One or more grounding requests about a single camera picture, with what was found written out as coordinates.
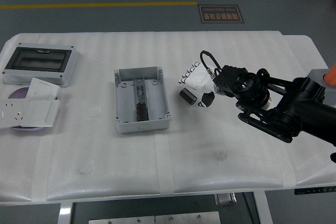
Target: gray electrical box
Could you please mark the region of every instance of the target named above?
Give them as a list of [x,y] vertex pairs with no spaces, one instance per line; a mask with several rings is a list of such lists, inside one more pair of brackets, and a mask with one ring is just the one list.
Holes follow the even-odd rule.
[[133,68],[114,71],[118,132],[168,128],[171,115],[162,68]]
[[29,84],[37,78],[66,87],[77,57],[74,46],[19,43],[2,74],[9,84]]

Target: black component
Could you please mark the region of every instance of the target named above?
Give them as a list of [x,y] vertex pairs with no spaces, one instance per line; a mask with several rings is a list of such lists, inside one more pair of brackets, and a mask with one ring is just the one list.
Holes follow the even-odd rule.
[[321,194],[321,193],[331,193],[336,191],[336,186],[324,186],[324,187],[312,187],[312,188],[299,188],[294,190],[295,195],[302,194]]
[[5,69],[64,72],[71,50],[17,47]]
[[215,94],[214,92],[211,92],[211,93],[204,93],[202,95],[202,101],[198,103],[198,106],[200,107],[209,107],[212,102],[214,101],[215,99]]
[[138,122],[148,121],[147,105],[144,102],[139,102],[137,105],[137,117]]
[[249,73],[246,68],[223,66],[222,71],[213,79],[220,90],[240,102],[262,108],[269,100],[267,83],[262,82],[261,72]]
[[197,101],[197,97],[186,88],[180,91],[180,96],[190,105],[193,105]]

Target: white wall outlet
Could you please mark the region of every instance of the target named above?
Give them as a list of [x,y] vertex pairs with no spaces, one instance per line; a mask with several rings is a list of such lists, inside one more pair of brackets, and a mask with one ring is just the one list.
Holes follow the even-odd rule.
[[0,127],[20,126],[25,114],[26,99],[7,99],[0,102]]

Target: white table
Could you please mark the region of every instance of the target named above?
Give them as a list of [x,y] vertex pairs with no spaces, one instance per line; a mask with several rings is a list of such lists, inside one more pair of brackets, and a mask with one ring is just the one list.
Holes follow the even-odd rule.
[[[1,204],[263,191],[336,184],[335,148],[301,132],[291,144],[241,122],[236,100],[190,106],[178,84],[202,50],[220,65],[266,68],[293,80],[326,68],[306,36],[276,31],[19,34],[0,54],[3,69],[19,42],[75,46],[70,84],[55,125],[0,131]],[[114,122],[114,69],[163,68],[173,121],[166,130],[121,134]],[[20,85],[0,81],[0,99]],[[194,92],[201,98],[202,94]],[[271,94],[273,104],[279,95]]]

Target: gray floor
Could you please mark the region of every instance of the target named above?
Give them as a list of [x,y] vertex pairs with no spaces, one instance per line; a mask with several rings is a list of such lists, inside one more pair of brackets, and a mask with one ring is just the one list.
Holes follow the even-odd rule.
[[[278,30],[284,35],[307,35],[315,43],[329,67],[336,62],[336,0],[0,0],[3,5],[73,4],[73,3],[120,3],[120,2],[183,2],[199,4],[238,4],[244,24],[201,24],[196,5],[138,6],[138,7],[91,7],[91,8],[0,8],[0,47],[19,33],[67,33],[84,31],[198,31],[198,30]],[[334,193],[295,196],[288,204],[293,191],[277,191],[267,196],[279,207],[270,207],[274,223],[290,223],[282,218],[290,206],[293,216],[300,223],[328,223],[313,221],[300,211],[308,212],[319,207],[326,220],[335,218]],[[57,206],[29,210],[32,216],[54,216]],[[28,214],[21,207],[11,208],[16,217]]]

